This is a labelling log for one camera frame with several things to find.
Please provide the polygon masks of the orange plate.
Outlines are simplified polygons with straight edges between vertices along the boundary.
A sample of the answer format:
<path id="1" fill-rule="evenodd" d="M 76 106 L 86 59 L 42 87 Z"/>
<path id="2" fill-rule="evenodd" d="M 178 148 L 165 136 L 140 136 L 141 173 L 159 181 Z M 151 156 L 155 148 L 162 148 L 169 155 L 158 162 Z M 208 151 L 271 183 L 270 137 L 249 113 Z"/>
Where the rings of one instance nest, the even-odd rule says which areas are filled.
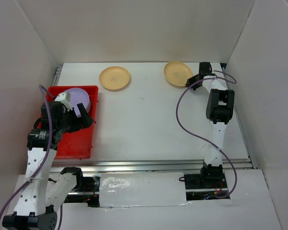
<path id="1" fill-rule="evenodd" d="M 193 77 L 192 70 L 180 61 L 171 61 L 164 66 L 167 82 L 175 87 L 185 87 L 187 80 Z"/>
<path id="2" fill-rule="evenodd" d="M 127 69 L 119 66 L 112 66 L 104 69 L 99 75 L 101 85 L 111 91 L 118 91 L 125 88 L 131 80 L 131 74 Z"/>

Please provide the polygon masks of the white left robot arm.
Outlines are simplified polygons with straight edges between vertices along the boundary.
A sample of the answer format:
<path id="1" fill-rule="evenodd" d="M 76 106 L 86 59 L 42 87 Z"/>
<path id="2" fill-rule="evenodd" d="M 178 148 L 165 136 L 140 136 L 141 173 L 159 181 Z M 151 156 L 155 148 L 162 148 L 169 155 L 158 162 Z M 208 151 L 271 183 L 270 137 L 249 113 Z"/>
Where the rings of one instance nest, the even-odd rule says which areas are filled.
<path id="1" fill-rule="evenodd" d="M 58 210 L 71 190 L 80 191 L 85 179 L 80 168 L 66 167 L 48 192 L 48 179 L 57 147 L 64 133 L 89 128 L 94 120 L 84 105 L 77 105 L 81 116 L 59 101 L 45 102 L 41 117 L 36 120 L 27 136 L 28 161 L 24 184 L 12 195 L 19 195 L 12 214 L 6 215 L 0 224 L 8 230 L 55 230 Z"/>

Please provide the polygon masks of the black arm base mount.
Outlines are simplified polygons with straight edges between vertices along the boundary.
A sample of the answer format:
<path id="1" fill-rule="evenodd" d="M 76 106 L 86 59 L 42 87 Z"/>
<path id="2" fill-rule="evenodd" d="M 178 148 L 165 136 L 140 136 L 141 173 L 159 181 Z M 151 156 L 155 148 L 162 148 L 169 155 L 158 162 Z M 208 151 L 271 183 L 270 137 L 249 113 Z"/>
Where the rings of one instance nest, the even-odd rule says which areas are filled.
<path id="1" fill-rule="evenodd" d="M 227 182 L 223 176 L 221 180 L 216 179 L 203 179 L 199 173 L 197 174 L 184 174 L 179 178 L 180 182 L 185 184 L 187 192 L 204 192 L 227 190 Z"/>

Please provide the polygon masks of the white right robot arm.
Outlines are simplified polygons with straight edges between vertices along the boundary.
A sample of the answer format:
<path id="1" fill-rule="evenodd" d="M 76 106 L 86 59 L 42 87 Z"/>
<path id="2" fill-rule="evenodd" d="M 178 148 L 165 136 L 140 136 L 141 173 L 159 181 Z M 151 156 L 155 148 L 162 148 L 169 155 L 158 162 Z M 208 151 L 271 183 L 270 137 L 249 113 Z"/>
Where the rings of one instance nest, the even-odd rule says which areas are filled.
<path id="1" fill-rule="evenodd" d="M 233 117 L 235 92 L 223 86 L 220 80 L 221 78 L 213 73 L 209 62 L 201 62 L 199 73 L 186 82 L 186 86 L 192 85 L 193 90 L 204 87 L 209 92 L 205 113 L 210 121 L 211 131 L 208 140 L 211 146 L 205 154 L 197 180 L 199 185 L 206 188 L 219 184 L 224 177 L 221 150 L 226 128 Z"/>

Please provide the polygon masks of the purple bear plate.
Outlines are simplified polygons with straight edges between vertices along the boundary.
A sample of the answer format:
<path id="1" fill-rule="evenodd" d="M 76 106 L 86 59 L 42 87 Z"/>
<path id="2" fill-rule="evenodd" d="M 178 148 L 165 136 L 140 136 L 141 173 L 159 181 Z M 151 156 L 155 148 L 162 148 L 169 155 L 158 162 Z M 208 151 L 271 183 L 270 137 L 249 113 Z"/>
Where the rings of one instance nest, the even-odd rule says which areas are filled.
<path id="1" fill-rule="evenodd" d="M 87 98 L 87 103 L 86 103 L 86 111 L 89 113 L 90 109 L 91 109 L 91 101 L 90 98 Z"/>
<path id="2" fill-rule="evenodd" d="M 77 117 L 80 117 L 77 104 L 82 103 L 84 107 L 86 107 L 87 98 L 89 97 L 88 93 L 81 88 L 70 88 L 65 90 L 65 92 L 69 92 L 71 94 L 71 105 L 74 108 Z"/>

